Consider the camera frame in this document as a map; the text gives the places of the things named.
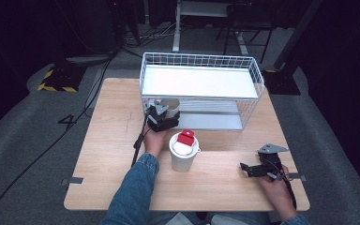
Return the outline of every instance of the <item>wire rack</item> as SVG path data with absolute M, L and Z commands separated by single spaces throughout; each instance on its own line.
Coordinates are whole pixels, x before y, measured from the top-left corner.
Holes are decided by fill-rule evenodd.
M 222 71 L 222 76 L 227 76 L 228 69 L 241 69 L 247 71 L 252 81 L 256 97 L 228 98 L 216 96 L 214 99 L 204 95 L 198 96 L 165 96 L 154 97 L 143 95 L 146 70 L 154 68 L 191 68 Z M 160 98 L 179 98 L 181 119 L 183 128 L 195 129 L 243 129 L 259 102 L 263 90 L 263 76 L 253 57 L 206 55 L 206 54 L 180 54 L 146 52 L 142 59 L 140 75 L 140 88 L 142 93 L 142 105 L 146 110 L 154 100 Z

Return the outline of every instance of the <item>wire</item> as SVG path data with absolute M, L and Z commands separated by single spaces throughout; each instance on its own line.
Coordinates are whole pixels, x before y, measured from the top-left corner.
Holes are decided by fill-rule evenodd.
M 110 58 L 110 60 L 104 65 L 102 75 L 107 70 L 108 65 L 113 60 L 113 57 Z M 80 120 L 80 118 L 86 113 L 86 110 L 92 105 L 93 100 L 96 98 L 97 93 L 93 96 L 93 99 L 89 102 L 89 104 L 83 108 L 83 111 L 78 115 L 78 117 L 75 119 L 75 121 L 72 124 L 69 124 L 69 127 L 64 131 L 45 151 L 43 151 L 34 161 L 32 161 L 5 189 L 5 191 L 0 195 L 0 202 L 4 198 L 4 196 L 8 193 L 8 191 L 13 187 L 14 184 L 32 167 L 37 163 L 43 156 L 45 156 L 46 153 L 48 153 L 69 131 L 70 129 Z
M 141 38 L 141 43 L 140 44 L 135 44 L 135 43 L 129 43 L 130 40 L 134 40 L 134 37 L 124 37 L 124 44 L 126 47 L 128 48 L 137 48 L 137 47 L 145 47 L 148 44 L 150 44 L 152 41 L 154 40 L 162 40 L 164 38 L 167 38 L 168 36 L 172 36 L 174 35 L 173 33 L 170 34 L 165 34 L 166 32 L 170 31 L 171 29 L 174 29 L 176 26 L 176 22 L 172 23 L 170 26 L 168 26 L 167 28 L 162 28 L 159 31 L 157 29 L 155 29 L 155 31 L 151 34 L 148 34 L 148 32 L 151 29 L 148 29 L 143 35 L 139 36 L 139 38 Z
M 147 131 L 144 133 L 144 137 L 145 137 L 145 135 L 147 135 L 148 131 L 150 131 L 150 130 L 151 130 L 151 128 L 147 129 Z
M 294 207 L 294 209 L 297 209 L 296 197 L 294 196 L 294 192 L 292 190 L 292 185 L 291 185 L 291 182 L 290 182 L 290 181 L 292 181 L 292 179 L 288 179 L 286 177 L 288 174 L 285 174 L 285 172 L 282 169 L 280 170 L 272 161 L 267 160 L 267 159 L 265 161 L 270 163 L 272 166 L 274 166 L 277 169 L 277 173 L 279 173 L 282 176 L 283 182 L 286 185 L 286 189 L 288 189 L 289 195 L 291 196 L 293 207 Z
M 127 49 L 124 48 L 124 47 L 122 47 L 122 50 L 123 50 L 125 53 L 131 54 L 131 55 L 134 55 L 134 56 L 137 56 L 137 57 L 143 59 L 143 57 L 142 57 L 141 55 L 139 55 L 139 54 L 137 54 L 137 53 L 135 53 L 135 52 L 132 52 L 132 51 L 130 51 L 130 50 L 127 50 Z
M 147 111 L 144 114 L 144 121 L 142 123 L 142 131 L 139 134 L 139 138 L 133 144 L 135 151 L 134 151 L 134 155 L 133 155 L 133 160 L 131 162 L 131 166 L 133 166 L 136 163 L 136 159 L 137 159 L 137 156 L 139 155 L 140 147 L 142 146 L 142 142 L 144 140 L 144 135 L 146 134 L 146 133 L 144 134 L 144 129 L 145 129 L 145 125 L 147 124 L 148 114 L 149 114 L 149 111 Z
M 109 65 L 110 63 L 111 63 L 111 60 L 110 60 L 109 62 L 107 62 L 107 63 L 103 66 L 103 68 L 101 69 L 101 72 L 100 72 L 100 77 L 97 79 L 97 81 L 95 81 L 95 83 L 94 83 L 93 86 L 92 86 L 92 89 L 90 90 L 89 94 L 87 95 L 86 101 L 84 102 L 84 106 L 83 106 L 83 108 L 84 108 L 85 110 L 87 110 L 87 108 L 89 108 L 90 105 L 91 105 L 91 104 L 89 104 L 89 107 L 87 107 L 86 104 L 87 104 L 87 100 L 90 98 L 90 95 L 92 94 L 93 90 L 95 89 L 96 84 L 98 84 L 96 93 L 95 93 L 95 95 L 93 96 L 92 100 L 90 100 L 89 103 L 93 102 L 94 99 L 96 98 L 96 96 L 98 95 L 98 90 L 101 88 L 102 81 L 104 80 L 103 78 L 104 78 L 104 75 L 105 75 L 105 71 L 106 71 L 106 69 L 107 69 L 107 67 L 108 67 L 108 65 Z M 91 115 L 88 115 L 86 111 L 85 111 L 84 114 L 85 114 L 87 117 L 89 117 L 89 118 L 92 117 Z

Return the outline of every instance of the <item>denim sleeve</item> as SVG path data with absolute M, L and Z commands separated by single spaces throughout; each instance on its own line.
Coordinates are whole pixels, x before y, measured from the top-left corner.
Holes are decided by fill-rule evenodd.
M 294 217 L 288 218 L 283 221 L 281 225 L 309 225 L 308 220 L 301 214 L 298 214 Z
M 158 171 L 157 159 L 143 154 L 127 172 L 100 224 L 146 224 Z

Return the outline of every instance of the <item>white wire basket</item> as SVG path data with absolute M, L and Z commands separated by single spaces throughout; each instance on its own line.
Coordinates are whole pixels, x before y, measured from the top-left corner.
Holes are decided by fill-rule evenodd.
M 242 130 L 264 90 L 253 57 L 146 52 L 140 92 L 144 111 L 178 98 L 177 128 Z

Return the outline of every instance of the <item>white cup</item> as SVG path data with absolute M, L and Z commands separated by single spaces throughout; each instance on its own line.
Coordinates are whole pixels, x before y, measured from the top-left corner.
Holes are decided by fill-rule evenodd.
M 180 101 L 177 98 L 164 98 L 160 101 L 160 105 L 169 106 L 165 118 L 172 118 L 179 112 Z
M 191 146 L 190 151 L 176 151 L 174 148 L 175 143 L 177 142 L 177 137 L 179 133 L 174 134 L 169 140 L 169 148 L 171 149 L 172 156 L 172 167 L 177 172 L 187 172 L 191 168 L 192 161 L 194 160 L 197 153 L 201 152 L 200 144 L 197 138 L 194 136 L 194 143 Z

